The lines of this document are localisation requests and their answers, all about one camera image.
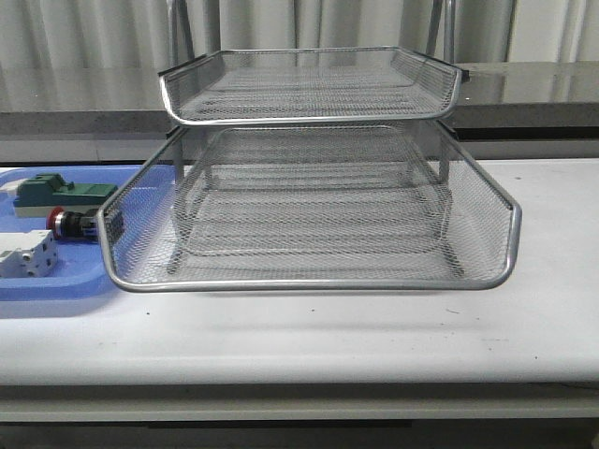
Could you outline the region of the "silver mesh tray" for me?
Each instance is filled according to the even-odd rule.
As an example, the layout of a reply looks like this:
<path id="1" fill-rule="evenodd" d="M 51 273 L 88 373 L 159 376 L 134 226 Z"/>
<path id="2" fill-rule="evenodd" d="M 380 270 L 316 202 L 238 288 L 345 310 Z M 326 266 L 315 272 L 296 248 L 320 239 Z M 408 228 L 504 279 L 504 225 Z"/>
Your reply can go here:
<path id="1" fill-rule="evenodd" d="M 399 47 L 216 51 L 158 77 L 168 115 L 188 127 L 438 119 L 469 79 Z"/>
<path id="2" fill-rule="evenodd" d="M 182 247 L 183 200 L 203 167 L 216 163 L 407 162 L 452 194 L 439 248 L 413 254 L 198 256 Z M 108 216 L 149 169 L 175 170 L 170 223 L 174 248 L 154 282 L 119 274 Z M 518 257 L 518 202 L 441 123 L 407 121 L 180 128 L 98 211 L 106 270 L 131 292 L 264 290 L 483 290 L 503 283 Z"/>
<path id="3" fill-rule="evenodd" d="M 192 255 L 413 254 L 440 247 L 453 198 L 407 162 L 216 163 L 183 203 Z"/>

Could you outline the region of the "red emergency stop push button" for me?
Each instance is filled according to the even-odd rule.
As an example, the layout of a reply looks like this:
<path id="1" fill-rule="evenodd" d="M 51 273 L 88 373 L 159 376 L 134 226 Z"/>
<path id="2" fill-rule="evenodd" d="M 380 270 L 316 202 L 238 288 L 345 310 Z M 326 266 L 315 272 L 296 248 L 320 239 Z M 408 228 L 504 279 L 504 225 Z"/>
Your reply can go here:
<path id="1" fill-rule="evenodd" d="M 46 229 L 58 240 L 89 240 L 98 243 L 97 213 L 98 208 L 80 212 L 57 206 L 46 218 Z M 124 233 L 124 217 L 119 211 L 108 216 L 107 229 L 109 237 L 116 240 Z"/>

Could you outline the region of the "silver mesh bottom tray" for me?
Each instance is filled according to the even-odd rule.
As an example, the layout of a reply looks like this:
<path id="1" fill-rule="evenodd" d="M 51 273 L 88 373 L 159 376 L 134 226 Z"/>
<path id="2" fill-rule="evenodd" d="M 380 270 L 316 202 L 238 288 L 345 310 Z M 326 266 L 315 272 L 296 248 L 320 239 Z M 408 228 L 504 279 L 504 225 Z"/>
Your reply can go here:
<path id="1" fill-rule="evenodd" d="M 440 247 L 453 198 L 407 162 L 216 163 L 183 203 L 192 255 L 413 254 Z"/>

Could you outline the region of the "silver mesh top tray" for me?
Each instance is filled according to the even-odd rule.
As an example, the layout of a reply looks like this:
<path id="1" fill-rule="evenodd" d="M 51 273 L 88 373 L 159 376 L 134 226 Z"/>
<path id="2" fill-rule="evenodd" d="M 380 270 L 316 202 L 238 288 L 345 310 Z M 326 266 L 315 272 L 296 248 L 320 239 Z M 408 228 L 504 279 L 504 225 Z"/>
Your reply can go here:
<path id="1" fill-rule="evenodd" d="M 168 115 L 188 127 L 438 119 L 469 79 L 399 47 L 216 51 L 158 77 Z"/>

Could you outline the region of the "blue plastic tray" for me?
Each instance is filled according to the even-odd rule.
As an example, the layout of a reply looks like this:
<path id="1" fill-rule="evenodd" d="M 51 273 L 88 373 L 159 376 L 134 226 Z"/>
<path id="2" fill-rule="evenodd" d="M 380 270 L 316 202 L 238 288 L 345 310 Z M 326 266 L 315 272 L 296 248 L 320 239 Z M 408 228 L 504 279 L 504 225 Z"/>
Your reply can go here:
<path id="1" fill-rule="evenodd" d="M 75 183 L 126 184 L 138 166 L 26 167 L 1 174 L 1 183 L 32 178 L 40 173 L 58 173 Z M 114 247 L 119 274 L 134 282 L 154 282 L 167 272 L 174 248 L 170 223 L 174 198 L 175 170 L 171 165 L 149 169 L 120 201 L 125 235 Z M 106 273 L 100 246 L 92 241 L 57 244 L 58 261 L 49 275 L 1 281 L 1 299 L 79 299 L 104 293 L 114 287 Z"/>

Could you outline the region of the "dark stone back counter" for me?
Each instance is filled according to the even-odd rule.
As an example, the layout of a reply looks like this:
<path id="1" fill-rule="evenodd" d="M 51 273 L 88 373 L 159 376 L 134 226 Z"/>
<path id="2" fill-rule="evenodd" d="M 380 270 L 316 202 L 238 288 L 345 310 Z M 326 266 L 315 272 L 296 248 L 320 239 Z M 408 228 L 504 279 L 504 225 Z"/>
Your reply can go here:
<path id="1" fill-rule="evenodd" d="M 466 140 L 596 139 L 598 64 L 466 64 L 448 125 Z M 1 73 L 1 133 L 164 134 L 152 68 L 16 68 Z"/>

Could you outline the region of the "green and beige switch block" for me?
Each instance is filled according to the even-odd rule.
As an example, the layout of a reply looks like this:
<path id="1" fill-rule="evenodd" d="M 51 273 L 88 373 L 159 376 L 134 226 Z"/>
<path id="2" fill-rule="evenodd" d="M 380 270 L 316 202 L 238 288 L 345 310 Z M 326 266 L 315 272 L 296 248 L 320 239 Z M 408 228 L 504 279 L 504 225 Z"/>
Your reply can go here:
<path id="1" fill-rule="evenodd" d="M 39 173 L 1 185 L 19 218 L 45 217 L 56 207 L 75 212 L 97 209 L 116 191 L 113 183 L 66 181 L 59 173 Z"/>

